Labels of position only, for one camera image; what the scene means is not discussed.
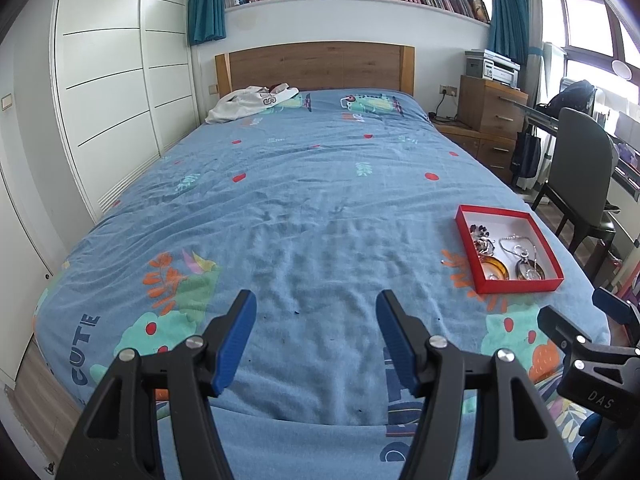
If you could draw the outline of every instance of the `gray chair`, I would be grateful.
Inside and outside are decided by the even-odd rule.
[[[588,115],[563,108],[548,180],[531,206],[536,209],[543,196],[562,212],[556,236],[567,220],[574,225],[569,252],[574,254],[587,237],[605,243],[602,260],[589,276],[593,281],[611,247],[616,227],[605,211],[611,175],[618,157],[609,135]]]

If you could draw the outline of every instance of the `white garment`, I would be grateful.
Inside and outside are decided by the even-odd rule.
[[[289,88],[286,83],[279,84],[271,92],[259,86],[234,90],[209,110],[209,115],[205,120],[209,124],[235,121],[271,108],[297,94],[298,89]]]

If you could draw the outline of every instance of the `wooden headboard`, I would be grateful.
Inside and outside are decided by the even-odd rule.
[[[357,41],[287,43],[216,56],[220,97],[247,86],[301,91],[383,88],[414,94],[412,46]]]

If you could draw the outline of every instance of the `wooden drawer cabinet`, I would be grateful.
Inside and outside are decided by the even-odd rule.
[[[509,168],[514,149],[515,142],[481,140],[476,159],[501,181],[509,183],[512,177]]]
[[[522,130],[524,113],[505,99],[526,104],[528,96],[495,81],[463,75],[458,119],[472,130],[515,140]]]
[[[456,134],[443,134],[447,139],[455,142],[460,148],[465,150],[469,155],[473,158],[476,158],[478,155],[478,148],[480,147],[480,141],[478,139],[474,139],[473,137],[465,137],[462,135]]]

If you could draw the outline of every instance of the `bed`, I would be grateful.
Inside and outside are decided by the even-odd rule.
[[[536,219],[565,275],[558,290],[475,293],[458,205],[530,209],[429,122],[410,95],[413,49],[364,46],[216,59],[221,94],[249,79],[302,91],[264,113],[200,126],[72,251],[34,329],[80,405],[121,349],[167,351],[249,288],[254,330],[233,384],[211,401],[236,478],[395,479],[421,403],[402,389],[376,322],[376,295],[391,288],[459,348],[513,349],[567,445],[577,443],[586,412],[554,393],[561,353],[536,316],[552,304],[608,343],[590,283]],[[164,469],[178,478],[166,399],[157,398]],[[474,412],[469,393],[452,478],[466,478]]]

